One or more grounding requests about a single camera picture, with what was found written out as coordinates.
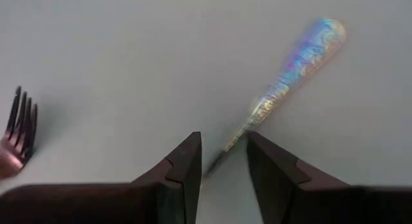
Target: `white table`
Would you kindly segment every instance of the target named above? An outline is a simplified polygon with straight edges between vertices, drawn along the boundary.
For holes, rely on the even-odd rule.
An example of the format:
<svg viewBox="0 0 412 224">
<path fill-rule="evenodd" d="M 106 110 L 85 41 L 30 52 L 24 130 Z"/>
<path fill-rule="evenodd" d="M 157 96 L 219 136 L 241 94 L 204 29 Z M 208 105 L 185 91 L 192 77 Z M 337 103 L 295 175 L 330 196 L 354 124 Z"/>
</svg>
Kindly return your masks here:
<svg viewBox="0 0 412 224">
<path fill-rule="evenodd" d="M 39 103 L 24 183 L 127 182 L 201 131 L 208 164 L 314 18 L 348 42 L 258 131 L 348 182 L 412 185 L 412 0 L 0 0 L 0 124 Z M 198 223 L 258 223 L 244 146 Z"/>
</svg>

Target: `fork head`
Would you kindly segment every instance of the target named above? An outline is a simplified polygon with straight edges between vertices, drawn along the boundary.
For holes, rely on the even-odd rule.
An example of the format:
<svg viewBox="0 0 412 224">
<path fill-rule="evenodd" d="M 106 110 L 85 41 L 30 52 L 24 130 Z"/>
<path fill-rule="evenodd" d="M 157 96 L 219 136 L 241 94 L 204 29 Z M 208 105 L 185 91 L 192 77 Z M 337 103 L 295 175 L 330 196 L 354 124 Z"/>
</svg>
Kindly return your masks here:
<svg viewBox="0 0 412 224">
<path fill-rule="evenodd" d="M 19 86 L 14 95 L 5 135 L 0 140 L 0 179 L 17 175 L 33 154 L 37 104 Z"/>
</svg>

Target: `gray background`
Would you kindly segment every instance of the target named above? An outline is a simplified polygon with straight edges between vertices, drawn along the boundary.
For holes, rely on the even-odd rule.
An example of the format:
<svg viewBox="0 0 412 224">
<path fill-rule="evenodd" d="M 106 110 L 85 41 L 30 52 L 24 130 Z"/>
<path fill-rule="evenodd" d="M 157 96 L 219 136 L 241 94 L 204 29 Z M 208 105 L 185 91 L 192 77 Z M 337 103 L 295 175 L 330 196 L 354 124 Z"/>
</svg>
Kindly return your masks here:
<svg viewBox="0 0 412 224">
<path fill-rule="evenodd" d="M 0 124 L 39 103 L 24 183 L 131 181 L 192 131 L 208 164 L 314 18 L 348 41 L 258 131 L 352 184 L 412 185 L 412 0 L 0 0 Z M 244 145 L 198 223 L 259 223 Z"/>
</svg>

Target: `iridescent knife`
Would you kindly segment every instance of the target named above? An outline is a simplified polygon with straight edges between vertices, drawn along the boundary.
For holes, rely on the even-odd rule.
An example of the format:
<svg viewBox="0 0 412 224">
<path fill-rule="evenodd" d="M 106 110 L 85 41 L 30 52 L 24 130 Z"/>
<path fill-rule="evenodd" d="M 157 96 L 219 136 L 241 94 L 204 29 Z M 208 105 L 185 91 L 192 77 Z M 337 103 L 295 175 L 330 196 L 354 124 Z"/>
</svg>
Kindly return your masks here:
<svg viewBox="0 0 412 224">
<path fill-rule="evenodd" d="M 205 178 L 221 165 L 243 134 L 262 123 L 290 91 L 309 79 L 341 47 L 345 36 L 344 26 L 335 19 L 317 19 L 309 26 L 281 68 L 278 78 L 269 86 L 266 93 L 259 97 L 246 122 L 207 169 Z"/>
</svg>

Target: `white surface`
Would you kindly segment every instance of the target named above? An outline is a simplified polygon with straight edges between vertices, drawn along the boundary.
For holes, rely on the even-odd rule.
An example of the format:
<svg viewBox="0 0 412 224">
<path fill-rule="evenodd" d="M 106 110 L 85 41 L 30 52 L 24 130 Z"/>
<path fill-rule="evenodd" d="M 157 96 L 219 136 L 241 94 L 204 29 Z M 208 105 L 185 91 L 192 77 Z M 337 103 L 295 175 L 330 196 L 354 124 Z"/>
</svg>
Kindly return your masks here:
<svg viewBox="0 0 412 224">
<path fill-rule="evenodd" d="M 412 185 L 412 0 L 0 0 L 0 124 L 18 84 L 39 150 L 1 190 L 131 181 L 192 131 L 222 147 L 314 18 L 348 42 L 259 131 L 349 183 Z M 256 223 L 244 149 L 200 197 L 198 223 Z"/>
</svg>

